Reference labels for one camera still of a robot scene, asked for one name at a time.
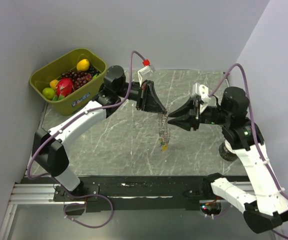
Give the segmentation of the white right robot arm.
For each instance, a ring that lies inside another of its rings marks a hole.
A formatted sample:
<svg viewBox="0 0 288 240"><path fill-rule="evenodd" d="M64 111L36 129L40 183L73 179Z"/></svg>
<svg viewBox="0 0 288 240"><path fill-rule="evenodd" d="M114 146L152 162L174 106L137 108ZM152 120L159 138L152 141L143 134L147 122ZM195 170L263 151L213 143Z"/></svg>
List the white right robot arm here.
<svg viewBox="0 0 288 240"><path fill-rule="evenodd" d="M262 133L247 117L250 100L243 89L228 87L221 103L210 106L208 93L205 85L194 84L189 100L168 115L168 123L186 131L195 131L200 124L222 127L224 142L219 154L227 161L241 161L254 194L219 173L204 178L202 193L207 199L220 197L237 208L254 233L273 230L288 221L288 199L277 186Z"/></svg>

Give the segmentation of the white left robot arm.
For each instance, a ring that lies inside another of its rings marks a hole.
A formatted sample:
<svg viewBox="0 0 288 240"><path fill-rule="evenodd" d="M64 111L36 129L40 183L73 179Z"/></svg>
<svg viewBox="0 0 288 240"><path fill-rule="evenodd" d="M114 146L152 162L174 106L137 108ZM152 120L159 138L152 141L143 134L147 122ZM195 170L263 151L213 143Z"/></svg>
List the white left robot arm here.
<svg viewBox="0 0 288 240"><path fill-rule="evenodd" d="M84 108L65 122L45 130L40 128L34 135L32 158L51 177L65 188L71 201L79 200L84 184L69 168L66 147L97 123L110 117L122 105L123 100L136 103L139 111L165 115L166 108L159 100L154 82L147 77L154 72L152 65L138 70L138 81L127 82L124 69L111 66L99 92Z"/></svg>

